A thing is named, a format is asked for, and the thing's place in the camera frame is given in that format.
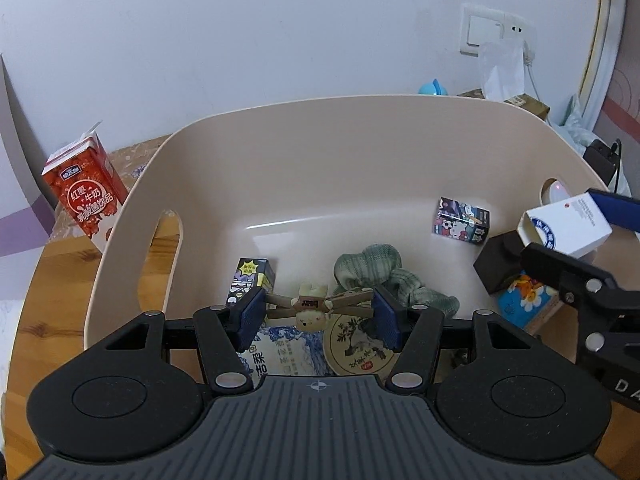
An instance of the purple stripe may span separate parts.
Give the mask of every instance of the purple stripe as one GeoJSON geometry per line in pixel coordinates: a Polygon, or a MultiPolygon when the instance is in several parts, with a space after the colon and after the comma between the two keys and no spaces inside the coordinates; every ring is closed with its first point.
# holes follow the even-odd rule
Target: purple stripe
{"type": "Polygon", "coordinates": [[[42,195],[31,207],[0,218],[0,256],[42,247],[55,221],[53,209],[42,195]]]}

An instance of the tissue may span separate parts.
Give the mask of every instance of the tissue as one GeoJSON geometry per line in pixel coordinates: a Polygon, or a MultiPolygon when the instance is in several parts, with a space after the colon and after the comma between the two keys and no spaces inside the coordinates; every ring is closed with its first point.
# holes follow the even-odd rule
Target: tissue
{"type": "Polygon", "coordinates": [[[489,101],[503,102],[524,94],[524,44],[506,39],[483,43],[478,50],[482,94],[489,101]]]}

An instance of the gray ribbed panel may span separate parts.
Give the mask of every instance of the gray ribbed panel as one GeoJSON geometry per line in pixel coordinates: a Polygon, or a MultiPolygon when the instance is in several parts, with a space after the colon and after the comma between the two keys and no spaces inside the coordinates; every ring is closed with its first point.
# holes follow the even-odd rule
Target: gray ribbed panel
{"type": "Polygon", "coordinates": [[[158,455],[115,465],[49,456],[28,480],[605,480],[596,459],[502,463],[449,436],[427,404],[373,376],[267,377],[255,392],[213,403],[203,423],[158,455]],[[322,381],[318,391],[311,384],[322,381]]]}

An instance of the storage tub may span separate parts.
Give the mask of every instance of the storage tub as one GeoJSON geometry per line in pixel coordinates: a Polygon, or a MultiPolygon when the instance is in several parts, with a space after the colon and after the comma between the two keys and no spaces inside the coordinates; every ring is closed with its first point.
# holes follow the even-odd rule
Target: storage tub
{"type": "MultiPolygon", "coordinates": [[[[84,344],[140,313],[138,279],[165,210],[180,219],[168,319],[223,303],[241,257],[268,258],[275,291],[295,296],[305,280],[332,288],[336,258],[376,242],[398,248],[427,286],[457,296],[458,317],[495,310],[472,266],[480,247],[431,233],[438,200],[489,210],[497,235],[540,205],[550,178],[570,194],[605,189],[543,121],[504,103],[340,97],[199,120],[166,140],[133,187],[100,263],[84,344]]],[[[640,288],[639,246],[614,228],[595,264],[640,288]]],[[[573,319],[560,311],[545,326],[565,354],[575,349],[573,319]]]]}

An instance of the wall socket plate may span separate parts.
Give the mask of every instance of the wall socket plate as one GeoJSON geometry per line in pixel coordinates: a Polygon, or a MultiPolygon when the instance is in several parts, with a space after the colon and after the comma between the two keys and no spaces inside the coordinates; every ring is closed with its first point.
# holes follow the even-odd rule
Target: wall socket plate
{"type": "Polygon", "coordinates": [[[468,44],[468,32],[472,16],[487,18],[500,23],[500,38],[522,38],[525,43],[525,53],[531,60],[536,57],[538,34],[536,27],[528,20],[517,14],[510,14],[502,10],[489,9],[477,5],[463,6],[462,30],[460,31],[460,52],[478,55],[478,46],[468,44]]]}

